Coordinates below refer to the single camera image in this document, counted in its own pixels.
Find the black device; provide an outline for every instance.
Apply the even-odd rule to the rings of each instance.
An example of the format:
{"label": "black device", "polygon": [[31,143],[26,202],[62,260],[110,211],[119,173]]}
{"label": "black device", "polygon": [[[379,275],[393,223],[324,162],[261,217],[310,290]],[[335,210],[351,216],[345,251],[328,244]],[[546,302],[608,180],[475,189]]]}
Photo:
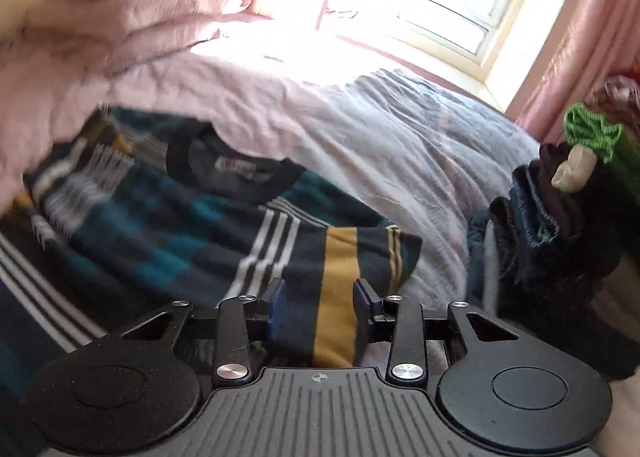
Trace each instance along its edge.
{"label": "black device", "polygon": [[[373,368],[252,369],[250,344],[278,351],[283,280],[211,313],[175,301],[41,370],[26,396],[47,457],[595,456],[611,394],[581,361],[465,302],[446,314],[353,288],[361,336],[391,341]],[[210,375],[185,361],[214,340]],[[449,362],[429,376],[426,340]]]}

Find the metal screw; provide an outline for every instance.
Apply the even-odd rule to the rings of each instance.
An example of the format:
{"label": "metal screw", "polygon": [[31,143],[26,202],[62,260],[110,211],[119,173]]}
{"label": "metal screw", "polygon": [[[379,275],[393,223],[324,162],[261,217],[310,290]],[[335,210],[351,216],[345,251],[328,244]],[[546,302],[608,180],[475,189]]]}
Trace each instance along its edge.
{"label": "metal screw", "polygon": [[241,379],[249,373],[249,370],[239,363],[227,363],[226,365],[220,365],[216,374],[222,379]]}
{"label": "metal screw", "polygon": [[391,373],[398,379],[418,379],[424,371],[422,367],[413,363],[400,363],[391,369]]}

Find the pink pillow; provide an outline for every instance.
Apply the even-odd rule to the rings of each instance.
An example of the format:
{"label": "pink pillow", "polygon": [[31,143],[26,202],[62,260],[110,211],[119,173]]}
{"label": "pink pillow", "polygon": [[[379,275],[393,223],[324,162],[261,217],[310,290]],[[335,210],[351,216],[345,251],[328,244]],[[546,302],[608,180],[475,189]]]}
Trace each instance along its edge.
{"label": "pink pillow", "polygon": [[212,17],[197,15],[164,22],[130,34],[107,54],[99,69],[110,76],[138,63],[219,37],[220,24]]}
{"label": "pink pillow", "polygon": [[193,15],[239,13],[248,5],[242,0],[43,0],[28,11],[26,25],[119,44],[131,33],[156,24]]}
{"label": "pink pillow", "polygon": [[22,33],[33,47],[47,50],[88,72],[112,76],[138,63],[220,37],[215,17],[194,15],[162,22],[131,33],[119,44],[110,44],[87,35],[27,28]]}

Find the triangular cutout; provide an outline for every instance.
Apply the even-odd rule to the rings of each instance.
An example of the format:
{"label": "triangular cutout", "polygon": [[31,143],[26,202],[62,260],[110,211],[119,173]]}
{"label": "triangular cutout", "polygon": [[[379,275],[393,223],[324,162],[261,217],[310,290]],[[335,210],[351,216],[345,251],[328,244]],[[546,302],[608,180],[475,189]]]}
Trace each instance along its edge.
{"label": "triangular cutout", "polygon": [[466,315],[466,318],[481,342],[506,342],[518,339],[515,334],[495,325],[478,313],[471,312]]}
{"label": "triangular cutout", "polygon": [[155,342],[162,338],[164,331],[172,318],[171,312],[163,312],[154,316],[145,323],[125,332],[121,338],[123,340],[143,340],[145,342]]}

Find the sunlight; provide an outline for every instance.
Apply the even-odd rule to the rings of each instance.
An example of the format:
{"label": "sunlight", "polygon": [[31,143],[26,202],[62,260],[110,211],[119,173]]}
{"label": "sunlight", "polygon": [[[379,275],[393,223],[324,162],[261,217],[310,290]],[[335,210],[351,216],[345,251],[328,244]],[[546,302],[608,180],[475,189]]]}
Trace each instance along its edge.
{"label": "sunlight", "polygon": [[362,75],[398,64],[315,31],[274,20],[221,22],[222,36],[191,48],[253,70],[319,86],[344,86]]}

